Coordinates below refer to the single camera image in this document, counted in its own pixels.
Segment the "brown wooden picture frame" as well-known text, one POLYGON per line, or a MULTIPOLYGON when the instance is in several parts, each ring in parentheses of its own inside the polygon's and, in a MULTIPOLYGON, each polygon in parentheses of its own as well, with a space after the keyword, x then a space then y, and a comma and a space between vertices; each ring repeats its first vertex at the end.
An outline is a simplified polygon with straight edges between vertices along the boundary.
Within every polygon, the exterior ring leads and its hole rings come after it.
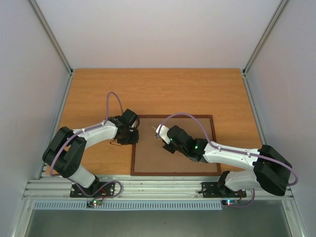
MULTIPOLYGON (((193 162, 179 152, 174 154, 163 148, 164 143, 155 137, 157 127, 168 115, 140 115, 139 140, 132 146, 131 175, 133 176, 219 176, 219 163, 193 162)), ((216 142, 212 115, 197 115, 210 140, 216 142)), ((170 118, 165 126, 177 125, 193 138, 205 138, 200 126, 191 118, 170 118)))

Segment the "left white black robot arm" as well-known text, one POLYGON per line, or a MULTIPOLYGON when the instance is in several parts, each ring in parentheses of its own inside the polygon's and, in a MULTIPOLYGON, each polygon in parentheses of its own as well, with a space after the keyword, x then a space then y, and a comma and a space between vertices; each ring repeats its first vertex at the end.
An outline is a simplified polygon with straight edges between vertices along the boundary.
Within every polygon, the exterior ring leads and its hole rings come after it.
POLYGON ((99 192, 100 181, 88 171, 81 160, 84 151, 100 142, 116 141, 118 145, 134 145, 138 142, 139 116, 126 109, 122 115, 108 117, 93 126, 71 130, 60 128, 42 155, 42 160, 63 178, 77 184, 89 197, 99 192))

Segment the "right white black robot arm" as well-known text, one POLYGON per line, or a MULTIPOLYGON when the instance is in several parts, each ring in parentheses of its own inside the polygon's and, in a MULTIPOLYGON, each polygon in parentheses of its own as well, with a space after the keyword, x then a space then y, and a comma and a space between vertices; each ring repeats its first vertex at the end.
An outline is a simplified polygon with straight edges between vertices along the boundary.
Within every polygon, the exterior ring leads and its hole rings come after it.
POLYGON ((216 186, 222 196, 242 189, 262 188, 275 196, 284 196, 289 186, 291 164, 273 147, 242 149, 224 146, 207 139, 194 139, 178 126, 156 129, 163 148, 179 152, 193 162, 222 163, 241 168, 241 171, 222 172, 216 186))

